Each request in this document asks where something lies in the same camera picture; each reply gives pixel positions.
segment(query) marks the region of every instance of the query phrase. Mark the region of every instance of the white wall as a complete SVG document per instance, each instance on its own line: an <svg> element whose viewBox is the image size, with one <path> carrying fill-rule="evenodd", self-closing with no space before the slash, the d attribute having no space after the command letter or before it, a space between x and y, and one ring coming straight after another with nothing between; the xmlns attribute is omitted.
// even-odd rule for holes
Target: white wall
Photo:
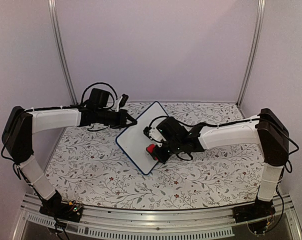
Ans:
<svg viewBox="0 0 302 240"><path fill-rule="evenodd" d="M265 107L274 111L301 148L290 156L293 173L285 174L282 185L289 191L302 225L302 0L266 2L242 109L249 116Z"/></svg>
<svg viewBox="0 0 302 240"><path fill-rule="evenodd" d="M12 107L70 104L51 27L47 1L0 0L0 150ZM59 130L39 133L34 150L41 165ZM0 157L0 240L8 240L26 191Z"/></svg>
<svg viewBox="0 0 302 240"><path fill-rule="evenodd" d="M58 0L78 98L108 82L131 100L236 102L257 0Z"/></svg>

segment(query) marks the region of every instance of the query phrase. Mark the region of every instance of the floral tablecloth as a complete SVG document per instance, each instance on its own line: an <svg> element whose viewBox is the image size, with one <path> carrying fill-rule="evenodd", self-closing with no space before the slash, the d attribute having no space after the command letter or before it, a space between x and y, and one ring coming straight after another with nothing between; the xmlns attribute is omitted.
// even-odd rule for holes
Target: floral tablecloth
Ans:
<svg viewBox="0 0 302 240"><path fill-rule="evenodd" d="M161 103L170 116L187 124L221 124L242 118L234 104ZM150 103L128 103L137 117ZM253 201L263 158L254 144L193 153L193 161L172 157L145 176L115 143L122 130L66 129L46 171L65 200L124 209L195 209Z"/></svg>

